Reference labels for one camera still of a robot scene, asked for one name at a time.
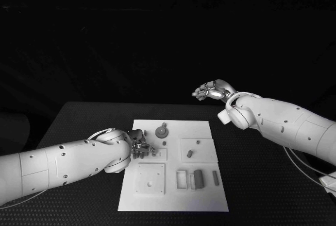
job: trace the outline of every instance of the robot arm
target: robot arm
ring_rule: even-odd
[[[239,129],[257,129],[264,138],[278,145],[303,151],[336,165],[336,122],[327,120],[300,106],[222,89],[213,81],[203,84],[192,94],[199,100],[222,99],[225,110],[218,114],[224,124],[232,122]]]
[[[146,144],[143,131],[136,134],[141,141],[133,138],[134,131],[128,135],[112,129],[95,140],[0,156],[0,205],[95,175],[102,169],[118,173],[128,166],[130,154],[140,153],[138,143]]]

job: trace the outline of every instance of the robotic hand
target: robotic hand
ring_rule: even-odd
[[[130,155],[141,158],[149,152],[156,149],[146,143],[141,130],[125,133],[107,129],[88,139],[0,156],[0,205],[91,177],[102,169],[121,172]]]
[[[242,130],[257,129],[278,145],[336,165],[336,122],[291,103],[238,92],[219,79],[203,84],[192,96],[225,102],[225,110],[218,114],[224,124],[232,122]]]

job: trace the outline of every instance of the black background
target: black background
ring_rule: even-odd
[[[192,97],[215,79],[336,120],[335,8],[335,0],[1,3],[0,111],[29,117],[26,149],[68,101],[224,105]]]

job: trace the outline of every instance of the dark table surface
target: dark table surface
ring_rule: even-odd
[[[336,206],[324,189],[257,130],[222,124],[216,117],[222,109],[215,105],[68,102],[37,148],[87,139],[107,128],[128,131],[136,119],[209,121],[228,213],[118,211],[124,171],[99,172],[0,210],[0,225],[336,225]],[[317,180],[313,171],[299,166]]]

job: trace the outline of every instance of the table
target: table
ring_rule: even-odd
[[[68,102],[37,148],[85,139],[107,128],[128,131],[134,119],[209,121],[228,213],[121,212],[124,171],[99,172],[1,210],[0,225],[336,225],[336,206],[324,189],[257,130],[222,124],[216,117],[222,109],[216,105]],[[317,180],[313,171],[300,167]]]

